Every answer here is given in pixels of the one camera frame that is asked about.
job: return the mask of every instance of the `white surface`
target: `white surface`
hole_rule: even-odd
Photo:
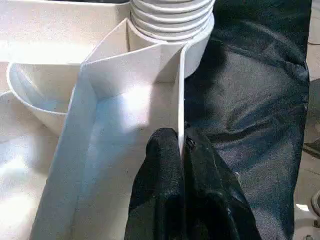
[[[317,2],[312,3],[306,57],[311,81],[320,78],[320,8],[314,7],[318,5]]]
[[[307,235],[311,235],[314,240],[320,240],[320,229],[313,227],[316,218],[310,211],[310,199],[319,190],[320,159],[302,152],[294,193],[295,232],[293,240],[303,240]]]
[[[129,3],[2,0],[0,61],[79,64],[129,16]]]
[[[27,240],[58,138],[11,92],[0,111],[0,240]]]
[[[57,136],[63,127],[80,65],[10,64],[12,93]]]
[[[205,23],[208,18],[211,16],[212,11],[209,11],[207,14],[197,18],[196,20],[182,22],[182,23],[163,23],[157,22],[152,19],[148,19],[142,16],[140,18],[135,12],[131,12],[131,17],[134,19],[135,22],[138,24],[145,26],[148,29],[152,29],[158,32],[167,32],[167,33],[176,33],[176,32],[184,32],[191,29],[194,29],[203,23]]]

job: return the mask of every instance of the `white curved edge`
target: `white curved edge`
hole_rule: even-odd
[[[186,12],[192,12],[195,10],[198,10],[207,4],[210,4],[210,2],[214,2],[215,0],[203,0],[197,4],[190,4],[186,7],[160,7],[148,2],[145,2],[143,0],[132,0],[135,5],[138,7],[150,9],[152,11],[155,11],[156,13],[165,13],[165,14],[182,14]]]
[[[13,68],[14,65],[18,65],[20,63],[15,63],[15,62],[10,62],[7,69],[6,69],[6,82],[9,86],[10,91],[13,93],[13,95],[25,106],[27,106],[28,108],[31,108],[33,110],[39,111],[39,112],[43,112],[43,113],[47,113],[47,114],[51,114],[51,115],[56,115],[56,116],[66,116],[67,112],[56,112],[56,111],[50,111],[50,110],[45,110],[42,108],[38,108],[28,102],[26,102],[25,100],[23,100],[18,93],[15,91],[14,87],[11,84],[11,70]]]
[[[194,32],[188,33],[186,35],[179,35],[179,36],[161,36],[161,35],[155,34],[153,32],[149,32],[147,30],[144,30],[139,26],[135,26],[135,27],[140,32],[144,33],[145,35],[147,35],[149,37],[152,37],[152,38],[155,38],[155,39],[159,39],[159,40],[162,40],[162,41],[168,41],[168,42],[170,42],[170,41],[172,41],[172,42],[180,42],[180,41],[188,41],[188,40],[196,37],[201,32],[203,32],[206,29],[206,27],[208,26],[209,21],[210,21],[210,19],[207,19],[206,22],[204,23],[204,25],[201,26],[201,28],[195,30]]]
[[[107,38],[114,33],[114,31],[116,31],[122,24],[126,23],[128,28],[130,28],[130,30],[140,39],[149,42],[150,46],[144,47],[144,48],[140,48],[134,51],[129,51],[129,52],[125,52],[125,53],[121,53],[121,54],[117,54],[117,55],[111,55],[108,57],[103,57],[100,58],[98,60],[90,60],[90,58],[92,57],[92,55],[97,51],[97,49],[100,48],[100,46],[104,43],[105,40],[107,40]],[[151,38],[147,35],[142,34],[132,23],[132,21],[129,18],[125,18],[124,20],[122,20],[115,28],[113,28],[104,38],[103,40],[101,40],[99,42],[99,44],[92,50],[92,52],[88,55],[88,57],[83,61],[83,63],[81,64],[80,67],[80,72],[83,66],[85,65],[90,65],[93,63],[97,63],[99,61],[105,61],[105,60],[109,60],[109,59],[114,59],[114,58],[119,58],[119,57],[123,57],[123,56],[127,56],[127,55],[131,55],[134,53],[138,53],[141,51],[144,51],[145,49],[150,49],[150,48],[154,48],[156,46],[158,46],[159,44],[167,44],[168,42],[163,41],[163,40],[159,40],[159,39],[155,39],[155,38]]]
[[[161,26],[154,25],[152,23],[148,23],[148,22],[140,19],[139,16],[137,16],[137,14],[134,11],[131,12],[131,18],[133,18],[135,22],[143,25],[144,27],[152,29],[154,31],[163,32],[163,33],[179,33],[179,32],[185,32],[185,31],[192,30],[192,29],[200,26],[201,24],[205,23],[208,20],[208,18],[210,17],[210,15],[211,15],[211,12],[208,12],[199,21],[197,21],[195,23],[192,23],[190,25],[186,25],[186,26],[181,26],[181,27],[161,27]]]
[[[196,69],[198,68],[200,64],[200,60],[204,54],[205,48],[207,46],[210,34],[214,28],[214,16],[211,15],[211,22],[206,29],[206,32],[203,34],[200,34],[200,36],[197,36],[190,40],[181,50],[180,54],[180,64],[179,64],[179,78],[178,78],[178,145],[180,150],[181,159],[183,162],[184,159],[184,145],[185,145],[185,78],[193,74]],[[190,66],[186,66],[187,62],[187,53],[189,50],[192,49],[192,47],[195,47],[195,45],[199,44],[201,52],[198,56],[198,59],[196,61],[192,61],[191,64],[192,70],[187,71],[186,68],[189,68]]]
[[[128,2],[122,3],[104,3],[104,2],[80,2],[80,1],[52,1],[52,0],[10,0],[10,2],[24,2],[24,3],[38,3],[38,4],[48,4],[48,5],[79,5],[79,6],[119,6],[126,5]]]

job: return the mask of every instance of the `gloved hand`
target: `gloved hand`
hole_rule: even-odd
[[[161,128],[133,183],[125,239],[261,238],[237,177],[208,138],[187,128],[182,163],[175,131]]]

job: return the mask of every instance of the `white plastic part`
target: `white plastic part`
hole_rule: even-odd
[[[186,41],[189,40],[199,33],[203,32],[210,22],[210,17],[207,21],[205,21],[202,25],[188,30],[188,31],[179,31],[179,32],[157,32],[153,31],[152,29],[143,29],[141,28],[141,25],[139,23],[136,23],[133,20],[133,23],[135,24],[135,27],[142,32],[143,34],[149,36],[150,38],[159,39],[162,41],[168,41],[168,42],[179,42],[179,41]]]
[[[166,3],[151,0],[131,0],[134,5],[146,13],[181,14],[208,6],[213,0],[192,0],[187,2]]]
[[[12,63],[7,83],[12,93],[56,135],[64,124],[80,65]]]
[[[185,42],[154,40],[110,54],[107,42],[115,33],[126,32],[127,43],[129,34],[145,38],[126,19],[96,47],[72,92],[30,240],[123,239],[133,180],[151,134],[178,130],[182,153],[184,79],[198,67],[213,24],[185,49]]]
[[[144,20],[141,19],[137,14],[135,14],[134,11],[131,12],[131,19],[134,19],[134,21],[143,29],[151,29],[153,31],[157,32],[165,32],[165,33],[178,33],[178,32],[184,32],[188,30],[192,30],[194,28],[199,27],[200,25],[204,24],[208,18],[211,16],[212,11],[209,11],[206,15],[201,16],[193,21],[187,21],[182,23],[162,23],[162,22],[156,22],[151,19],[145,18]]]
[[[168,23],[168,24],[179,24],[186,23],[189,21],[197,20],[209,12],[212,12],[215,1],[211,1],[209,5],[199,8],[194,11],[184,12],[184,13],[175,13],[175,14],[166,14],[166,13],[157,13],[157,12],[147,12],[139,9],[133,2],[131,2],[131,11],[133,11],[139,18],[149,22],[149,20],[156,21],[159,23]]]

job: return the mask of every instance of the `white plastic bowl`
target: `white plastic bowl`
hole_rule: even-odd
[[[192,0],[187,2],[161,2],[154,0],[131,0],[146,13],[181,14],[200,9],[213,0]]]
[[[59,136],[79,69],[79,64],[11,63],[7,83],[16,98]]]

